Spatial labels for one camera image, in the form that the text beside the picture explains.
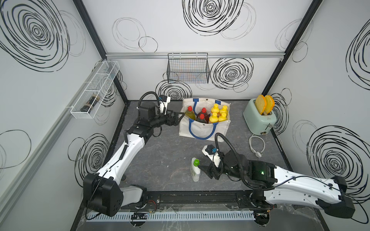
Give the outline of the white bottle green cap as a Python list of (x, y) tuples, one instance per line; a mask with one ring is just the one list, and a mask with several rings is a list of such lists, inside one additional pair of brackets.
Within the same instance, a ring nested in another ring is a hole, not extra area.
[(198, 182), (200, 178), (201, 170), (199, 168), (199, 165), (200, 161), (197, 158), (193, 157), (191, 160), (190, 173), (194, 182)]

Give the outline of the white canvas bag blue handles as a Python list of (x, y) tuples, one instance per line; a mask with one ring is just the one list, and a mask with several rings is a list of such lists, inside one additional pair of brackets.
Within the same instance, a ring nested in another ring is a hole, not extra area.
[[(219, 106), (219, 109), (227, 106), (227, 109), (230, 110), (231, 104), (221, 100), (212, 98), (187, 98), (182, 101), (181, 112), (185, 112), (188, 110), (188, 107), (192, 107), (195, 115), (198, 115), (203, 108), (207, 110), (208, 114), (211, 114), (211, 109), (215, 104)], [(208, 124), (200, 123), (188, 116), (184, 116), (179, 124), (179, 136), (214, 141), (216, 133), (226, 135), (230, 123), (230, 115), (226, 116), (225, 121)]]

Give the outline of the yellow-green soap bottle red cap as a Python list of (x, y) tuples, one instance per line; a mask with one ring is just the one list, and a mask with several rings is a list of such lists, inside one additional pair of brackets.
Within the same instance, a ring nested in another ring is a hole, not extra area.
[(188, 106), (187, 107), (187, 110), (186, 110), (186, 112), (185, 112), (185, 115), (188, 117), (188, 118), (190, 118), (190, 119), (192, 119), (192, 120), (196, 120), (197, 119), (197, 117), (196, 117), (196, 115), (195, 115), (195, 112), (193, 111), (193, 107), (192, 106)]

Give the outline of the orange soap bottle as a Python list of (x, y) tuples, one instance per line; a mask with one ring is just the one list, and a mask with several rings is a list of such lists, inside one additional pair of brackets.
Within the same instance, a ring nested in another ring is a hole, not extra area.
[(228, 106), (227, 105), (224, 105), (223, 107), (222, 107), (222, 109), (220, 109), (220, 111), (219, 111), (219, 114), (220, 115), (222, 115), (222, 114), (228, 114)]
[(218, 123), (218, 113), (213, 112), (213, 113), (209, 116), (209, 123)]
[(219, 104), (214, 104), (213, 107), (211, 108), (211, 113), (219, 113), (220, 109), (219, 109)]
[(218, 117), (218, 122), (227, 121), (227, 113), (221, 113)]

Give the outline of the orange soap bottle front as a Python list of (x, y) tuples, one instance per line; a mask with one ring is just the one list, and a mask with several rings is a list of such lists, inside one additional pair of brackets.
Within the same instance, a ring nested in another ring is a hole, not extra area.
[(219, 111), (219, 114), (220, 115), (222, 115), (222, 114), (228, 114), (228, 106), (227, 105), (224, 105), (223, 107), (222, 107), (222, 109), (220, 109), (220, 111)]

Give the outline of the dark green soap bottle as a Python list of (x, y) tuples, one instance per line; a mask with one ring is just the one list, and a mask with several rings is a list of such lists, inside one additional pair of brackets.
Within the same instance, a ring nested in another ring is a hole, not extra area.
[(196, 121), (199, 122), (199, 123), (203, 123), (203, 124), (207, 124), (208, 123), (207, 120), (206, 120), (205, 115), (204, 114), (201, 114), (201, 113), (199, 113)]

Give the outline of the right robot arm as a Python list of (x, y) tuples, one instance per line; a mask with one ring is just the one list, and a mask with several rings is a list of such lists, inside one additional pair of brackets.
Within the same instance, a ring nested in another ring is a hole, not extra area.
[(204, 146), (202, 152), (211, 162), (208, 166), (200, 165), (199, 169), (210, 179), (225, 174), (242, 182), (252, 191), (249, 201), (255, 208), (292, 204), (321, 209), (337, 218), (352, 218), (355, 213), (343, 177), (315, 178), (272, 163), (248, 160), (221, 133), (216, 133), (215, 144)]

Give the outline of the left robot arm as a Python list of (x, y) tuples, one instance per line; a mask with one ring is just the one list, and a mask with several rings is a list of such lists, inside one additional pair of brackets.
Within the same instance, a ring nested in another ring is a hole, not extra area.
[(124, 143), (104, 166), (83, 180), (83, 204), (98, 215), (112, 217), (124, 206), (146, 204), (145, 187), (120, 188), (119, 184), (134, 157), (154, 135), (154, 129), (163, 125), (177, 126), (185, 115), (168, 109), (170, 96), (157, 95), (154, 91), (144, 94), (148, 95), (154, 95), (156, 102), (139, 99), (137, 119), (125, 131)]

